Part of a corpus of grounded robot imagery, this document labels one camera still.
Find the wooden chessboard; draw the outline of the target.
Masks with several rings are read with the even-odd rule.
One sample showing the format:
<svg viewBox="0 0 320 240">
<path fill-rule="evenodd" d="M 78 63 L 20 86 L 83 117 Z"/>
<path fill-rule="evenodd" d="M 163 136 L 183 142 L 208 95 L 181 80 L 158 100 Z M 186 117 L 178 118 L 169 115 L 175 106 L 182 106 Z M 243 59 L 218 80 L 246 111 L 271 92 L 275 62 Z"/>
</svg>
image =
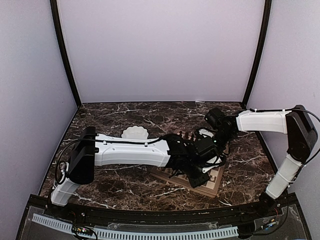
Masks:
<svg viewBox="0 0 320 240">
<path fill-rule="evenodd" d="M 170 156 L 169 162 L 164 167 L 153 167 L 151 170 L 151 174 L 163 181 L 166 181 L 170 184 L 174 184 L 180 186 L 182 188 L 194 191 L 196 193 L 208 196 L 208 197 L 215 197 L 218 193 L 219 184 L 222 178 L 222 172 L 224 170 L 224 164 L 226 163 L 227 154 L 223 151 L 223 155 L 225 156 L 225 163 L 217 168 L 213 168 L 209 170 L 207 173 L 210 177 L 209 181 L 205 184 L 198 186 L 196 188 L 191 187 L 188 177 L 185 174 L 173 175 L 174 170 L 172 169 L 172 141 L 178 138 L 182 138 L 184 140 L 191 140 L 191 141 L 198 141 L 197 133 L 188 135 L 187 132 L 179 132 L 176 134 L 168 134 L 164 136 L 164 140 L 167 141 L 169 145 L 168 154 Z M 215 182 L 211 181 L 211 177 L 215 176 Z"/>
</svg>

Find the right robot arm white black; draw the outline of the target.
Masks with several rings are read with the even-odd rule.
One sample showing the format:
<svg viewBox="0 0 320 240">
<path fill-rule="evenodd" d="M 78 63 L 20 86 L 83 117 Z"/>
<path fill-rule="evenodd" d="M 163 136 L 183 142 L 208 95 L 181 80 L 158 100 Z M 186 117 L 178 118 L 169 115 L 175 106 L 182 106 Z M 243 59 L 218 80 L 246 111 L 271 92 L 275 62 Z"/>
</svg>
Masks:
<svg viewBox="0 0 320 240">
<path fill-rule="evenodd" d="M 213 108 L 204 117 L 215 131 L 206 137 L 213 156 L 205 160 L 203 173 L 216 167 L 223 158 L 227 143 L 238 133 L 259 132 L 277 172 L 261 194 L 261 201 L 255 205 L 255 213 L 266 217 L 275 208 L 274 201 L 292 185 L 301 170 L 320 152 L 314 150 L 319 145 L 317 127 L 320 118 L 303 105 L 284 109 L 246 109 L 234 114 L 226 114 Z"/>
</svg>

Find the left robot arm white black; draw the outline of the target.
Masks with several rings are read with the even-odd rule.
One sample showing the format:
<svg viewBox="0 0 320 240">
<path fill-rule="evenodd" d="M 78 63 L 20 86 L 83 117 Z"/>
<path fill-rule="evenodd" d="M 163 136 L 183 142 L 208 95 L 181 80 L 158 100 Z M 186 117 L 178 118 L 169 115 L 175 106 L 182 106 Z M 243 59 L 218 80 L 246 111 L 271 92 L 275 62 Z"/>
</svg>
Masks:
<svg viewBox="0 0 320 240">
<path fill-rule="evenodd" d="M 51 210 L 60 218 L 71 213 L 68 201 L 81 185 L 93 182 L 96 166 L 149 165 L 173 170 L 173 175 L 186 175 L 191 187 L 210 180 L 209 171 L 226 162 L 224 147 L 210 136 L 199 140 L 184 139 L 168 133 L 149 139 L 140 126 L 129 127 L 121 137 L 96 132 L 87 127 L 77 140 L 70 143 L 72 151 L 60 179 L 56 179 L 50 194 Z"/>
</svg>

